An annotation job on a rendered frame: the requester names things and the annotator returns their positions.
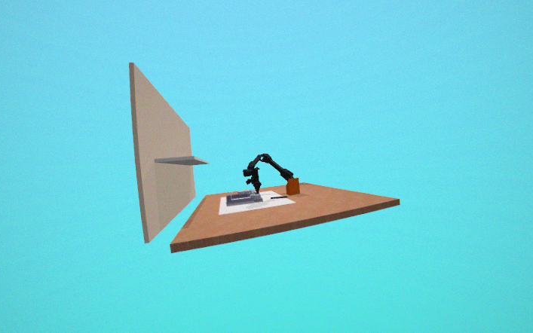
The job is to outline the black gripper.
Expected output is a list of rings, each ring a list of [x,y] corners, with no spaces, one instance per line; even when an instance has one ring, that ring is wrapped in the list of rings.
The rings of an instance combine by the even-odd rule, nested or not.
[[[252,178],[253,178],[254,182],[251,182],[251,183],[252,183],[253,187],[255,188],[256,193],[258,194],[260,186],[262,185],[262,183],[259,181],[259,175],[252,176]]]

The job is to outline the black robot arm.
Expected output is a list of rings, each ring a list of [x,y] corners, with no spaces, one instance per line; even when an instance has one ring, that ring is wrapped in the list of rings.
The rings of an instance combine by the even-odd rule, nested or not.
[[[262,160],[261,160],[261,157],[263,157]],[[280,172],[280,175],[285,180],[288,181],[289,179],[294,179],[294,177],[293,177],[294,174],[292,172],[290,172],[289,170],[282,168],[280,165],[278,165],[276,162],[274,162],[271,159],[271,156],[269,154],[258,154],[257,157],[253,161],[249,162],[249,165],[248,165],[247,169],[243,170],[244,177],[258,175],[258,170],[260,170],[260,169],[258,167],[256,167],[256,168],[254,168],[254,167],[259,162],[259,160],[261,162],[266,162],[266,163],[269,163],[270,165],[272,165],[276,170],[278,170]],[[249,184],[251,182],[254,182],[252,177],[251,177],[251,179],[247,179],[247,181],[246,181],[247,184]]]

